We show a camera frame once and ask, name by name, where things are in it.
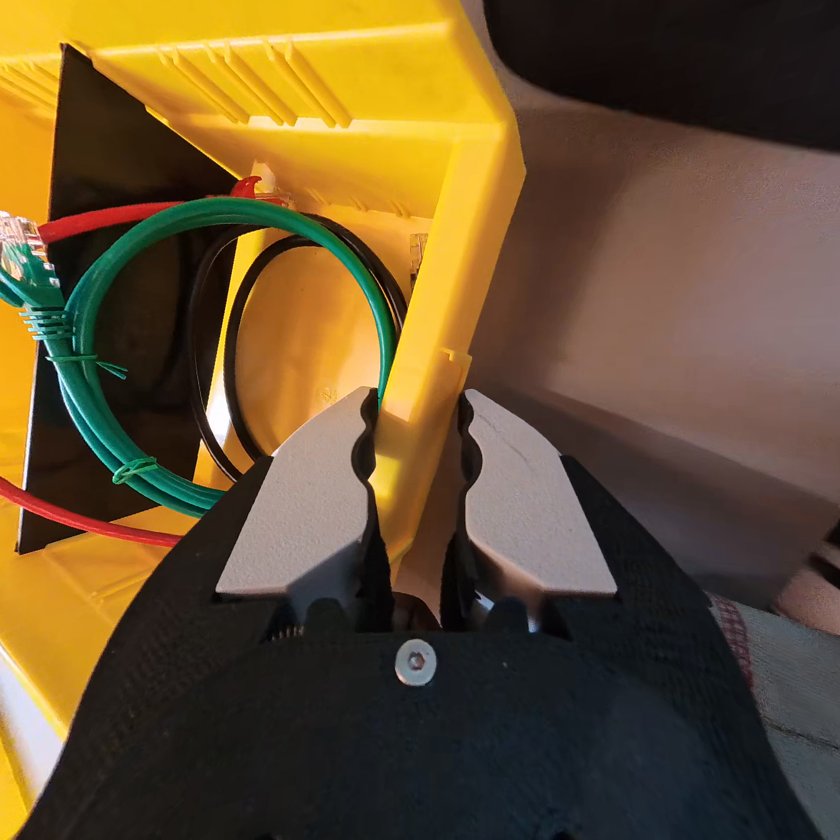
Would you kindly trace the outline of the yellow plastic bin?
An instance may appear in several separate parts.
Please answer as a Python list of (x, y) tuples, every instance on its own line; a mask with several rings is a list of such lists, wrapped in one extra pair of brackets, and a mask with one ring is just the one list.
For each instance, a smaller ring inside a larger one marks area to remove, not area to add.
[[(2, 210), (42, 223), (99, 205), (224, 193), (262, 174), (337, 220), (409, 300), (375, 433), (396, 569), (411, 548), (525, 168), (515, 114), (460, 2), (2, 2)], [(259, 281), (242, 403), (277, 446), (376, 383), (362, 292), (328, 255)], [(2, 301), (2, 477), (94, 518), (184, 532), (111, 477), (49, 362)], [(66, 539), (58, 540), (67, 534)], [(2, 498), (2, 825), (46, 783), (82, 691), (164, 549), (74, 532)]]

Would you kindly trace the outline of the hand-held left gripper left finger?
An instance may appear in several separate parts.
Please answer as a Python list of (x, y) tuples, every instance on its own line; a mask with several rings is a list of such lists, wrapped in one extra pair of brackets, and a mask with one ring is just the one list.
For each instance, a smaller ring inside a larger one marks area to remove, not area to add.
[(321, 599), (360, 632), (392, 630), (391, 567), (370, 477), (379, 416), (358, 387), (302, 425), (271, 457), (216, 593), (277, 597), (296, 623)]

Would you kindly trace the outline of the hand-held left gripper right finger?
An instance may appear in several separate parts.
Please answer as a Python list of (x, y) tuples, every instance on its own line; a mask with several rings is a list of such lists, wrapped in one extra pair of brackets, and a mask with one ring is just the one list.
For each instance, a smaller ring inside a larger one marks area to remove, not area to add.
[(613, 599), (613, 574), (551, 442), (475, 389), (458, 399), (457, 426), (464, 483), (442, 572), (443, 629), (478, 628), (509, 599), (532, 631), (556, 597)]

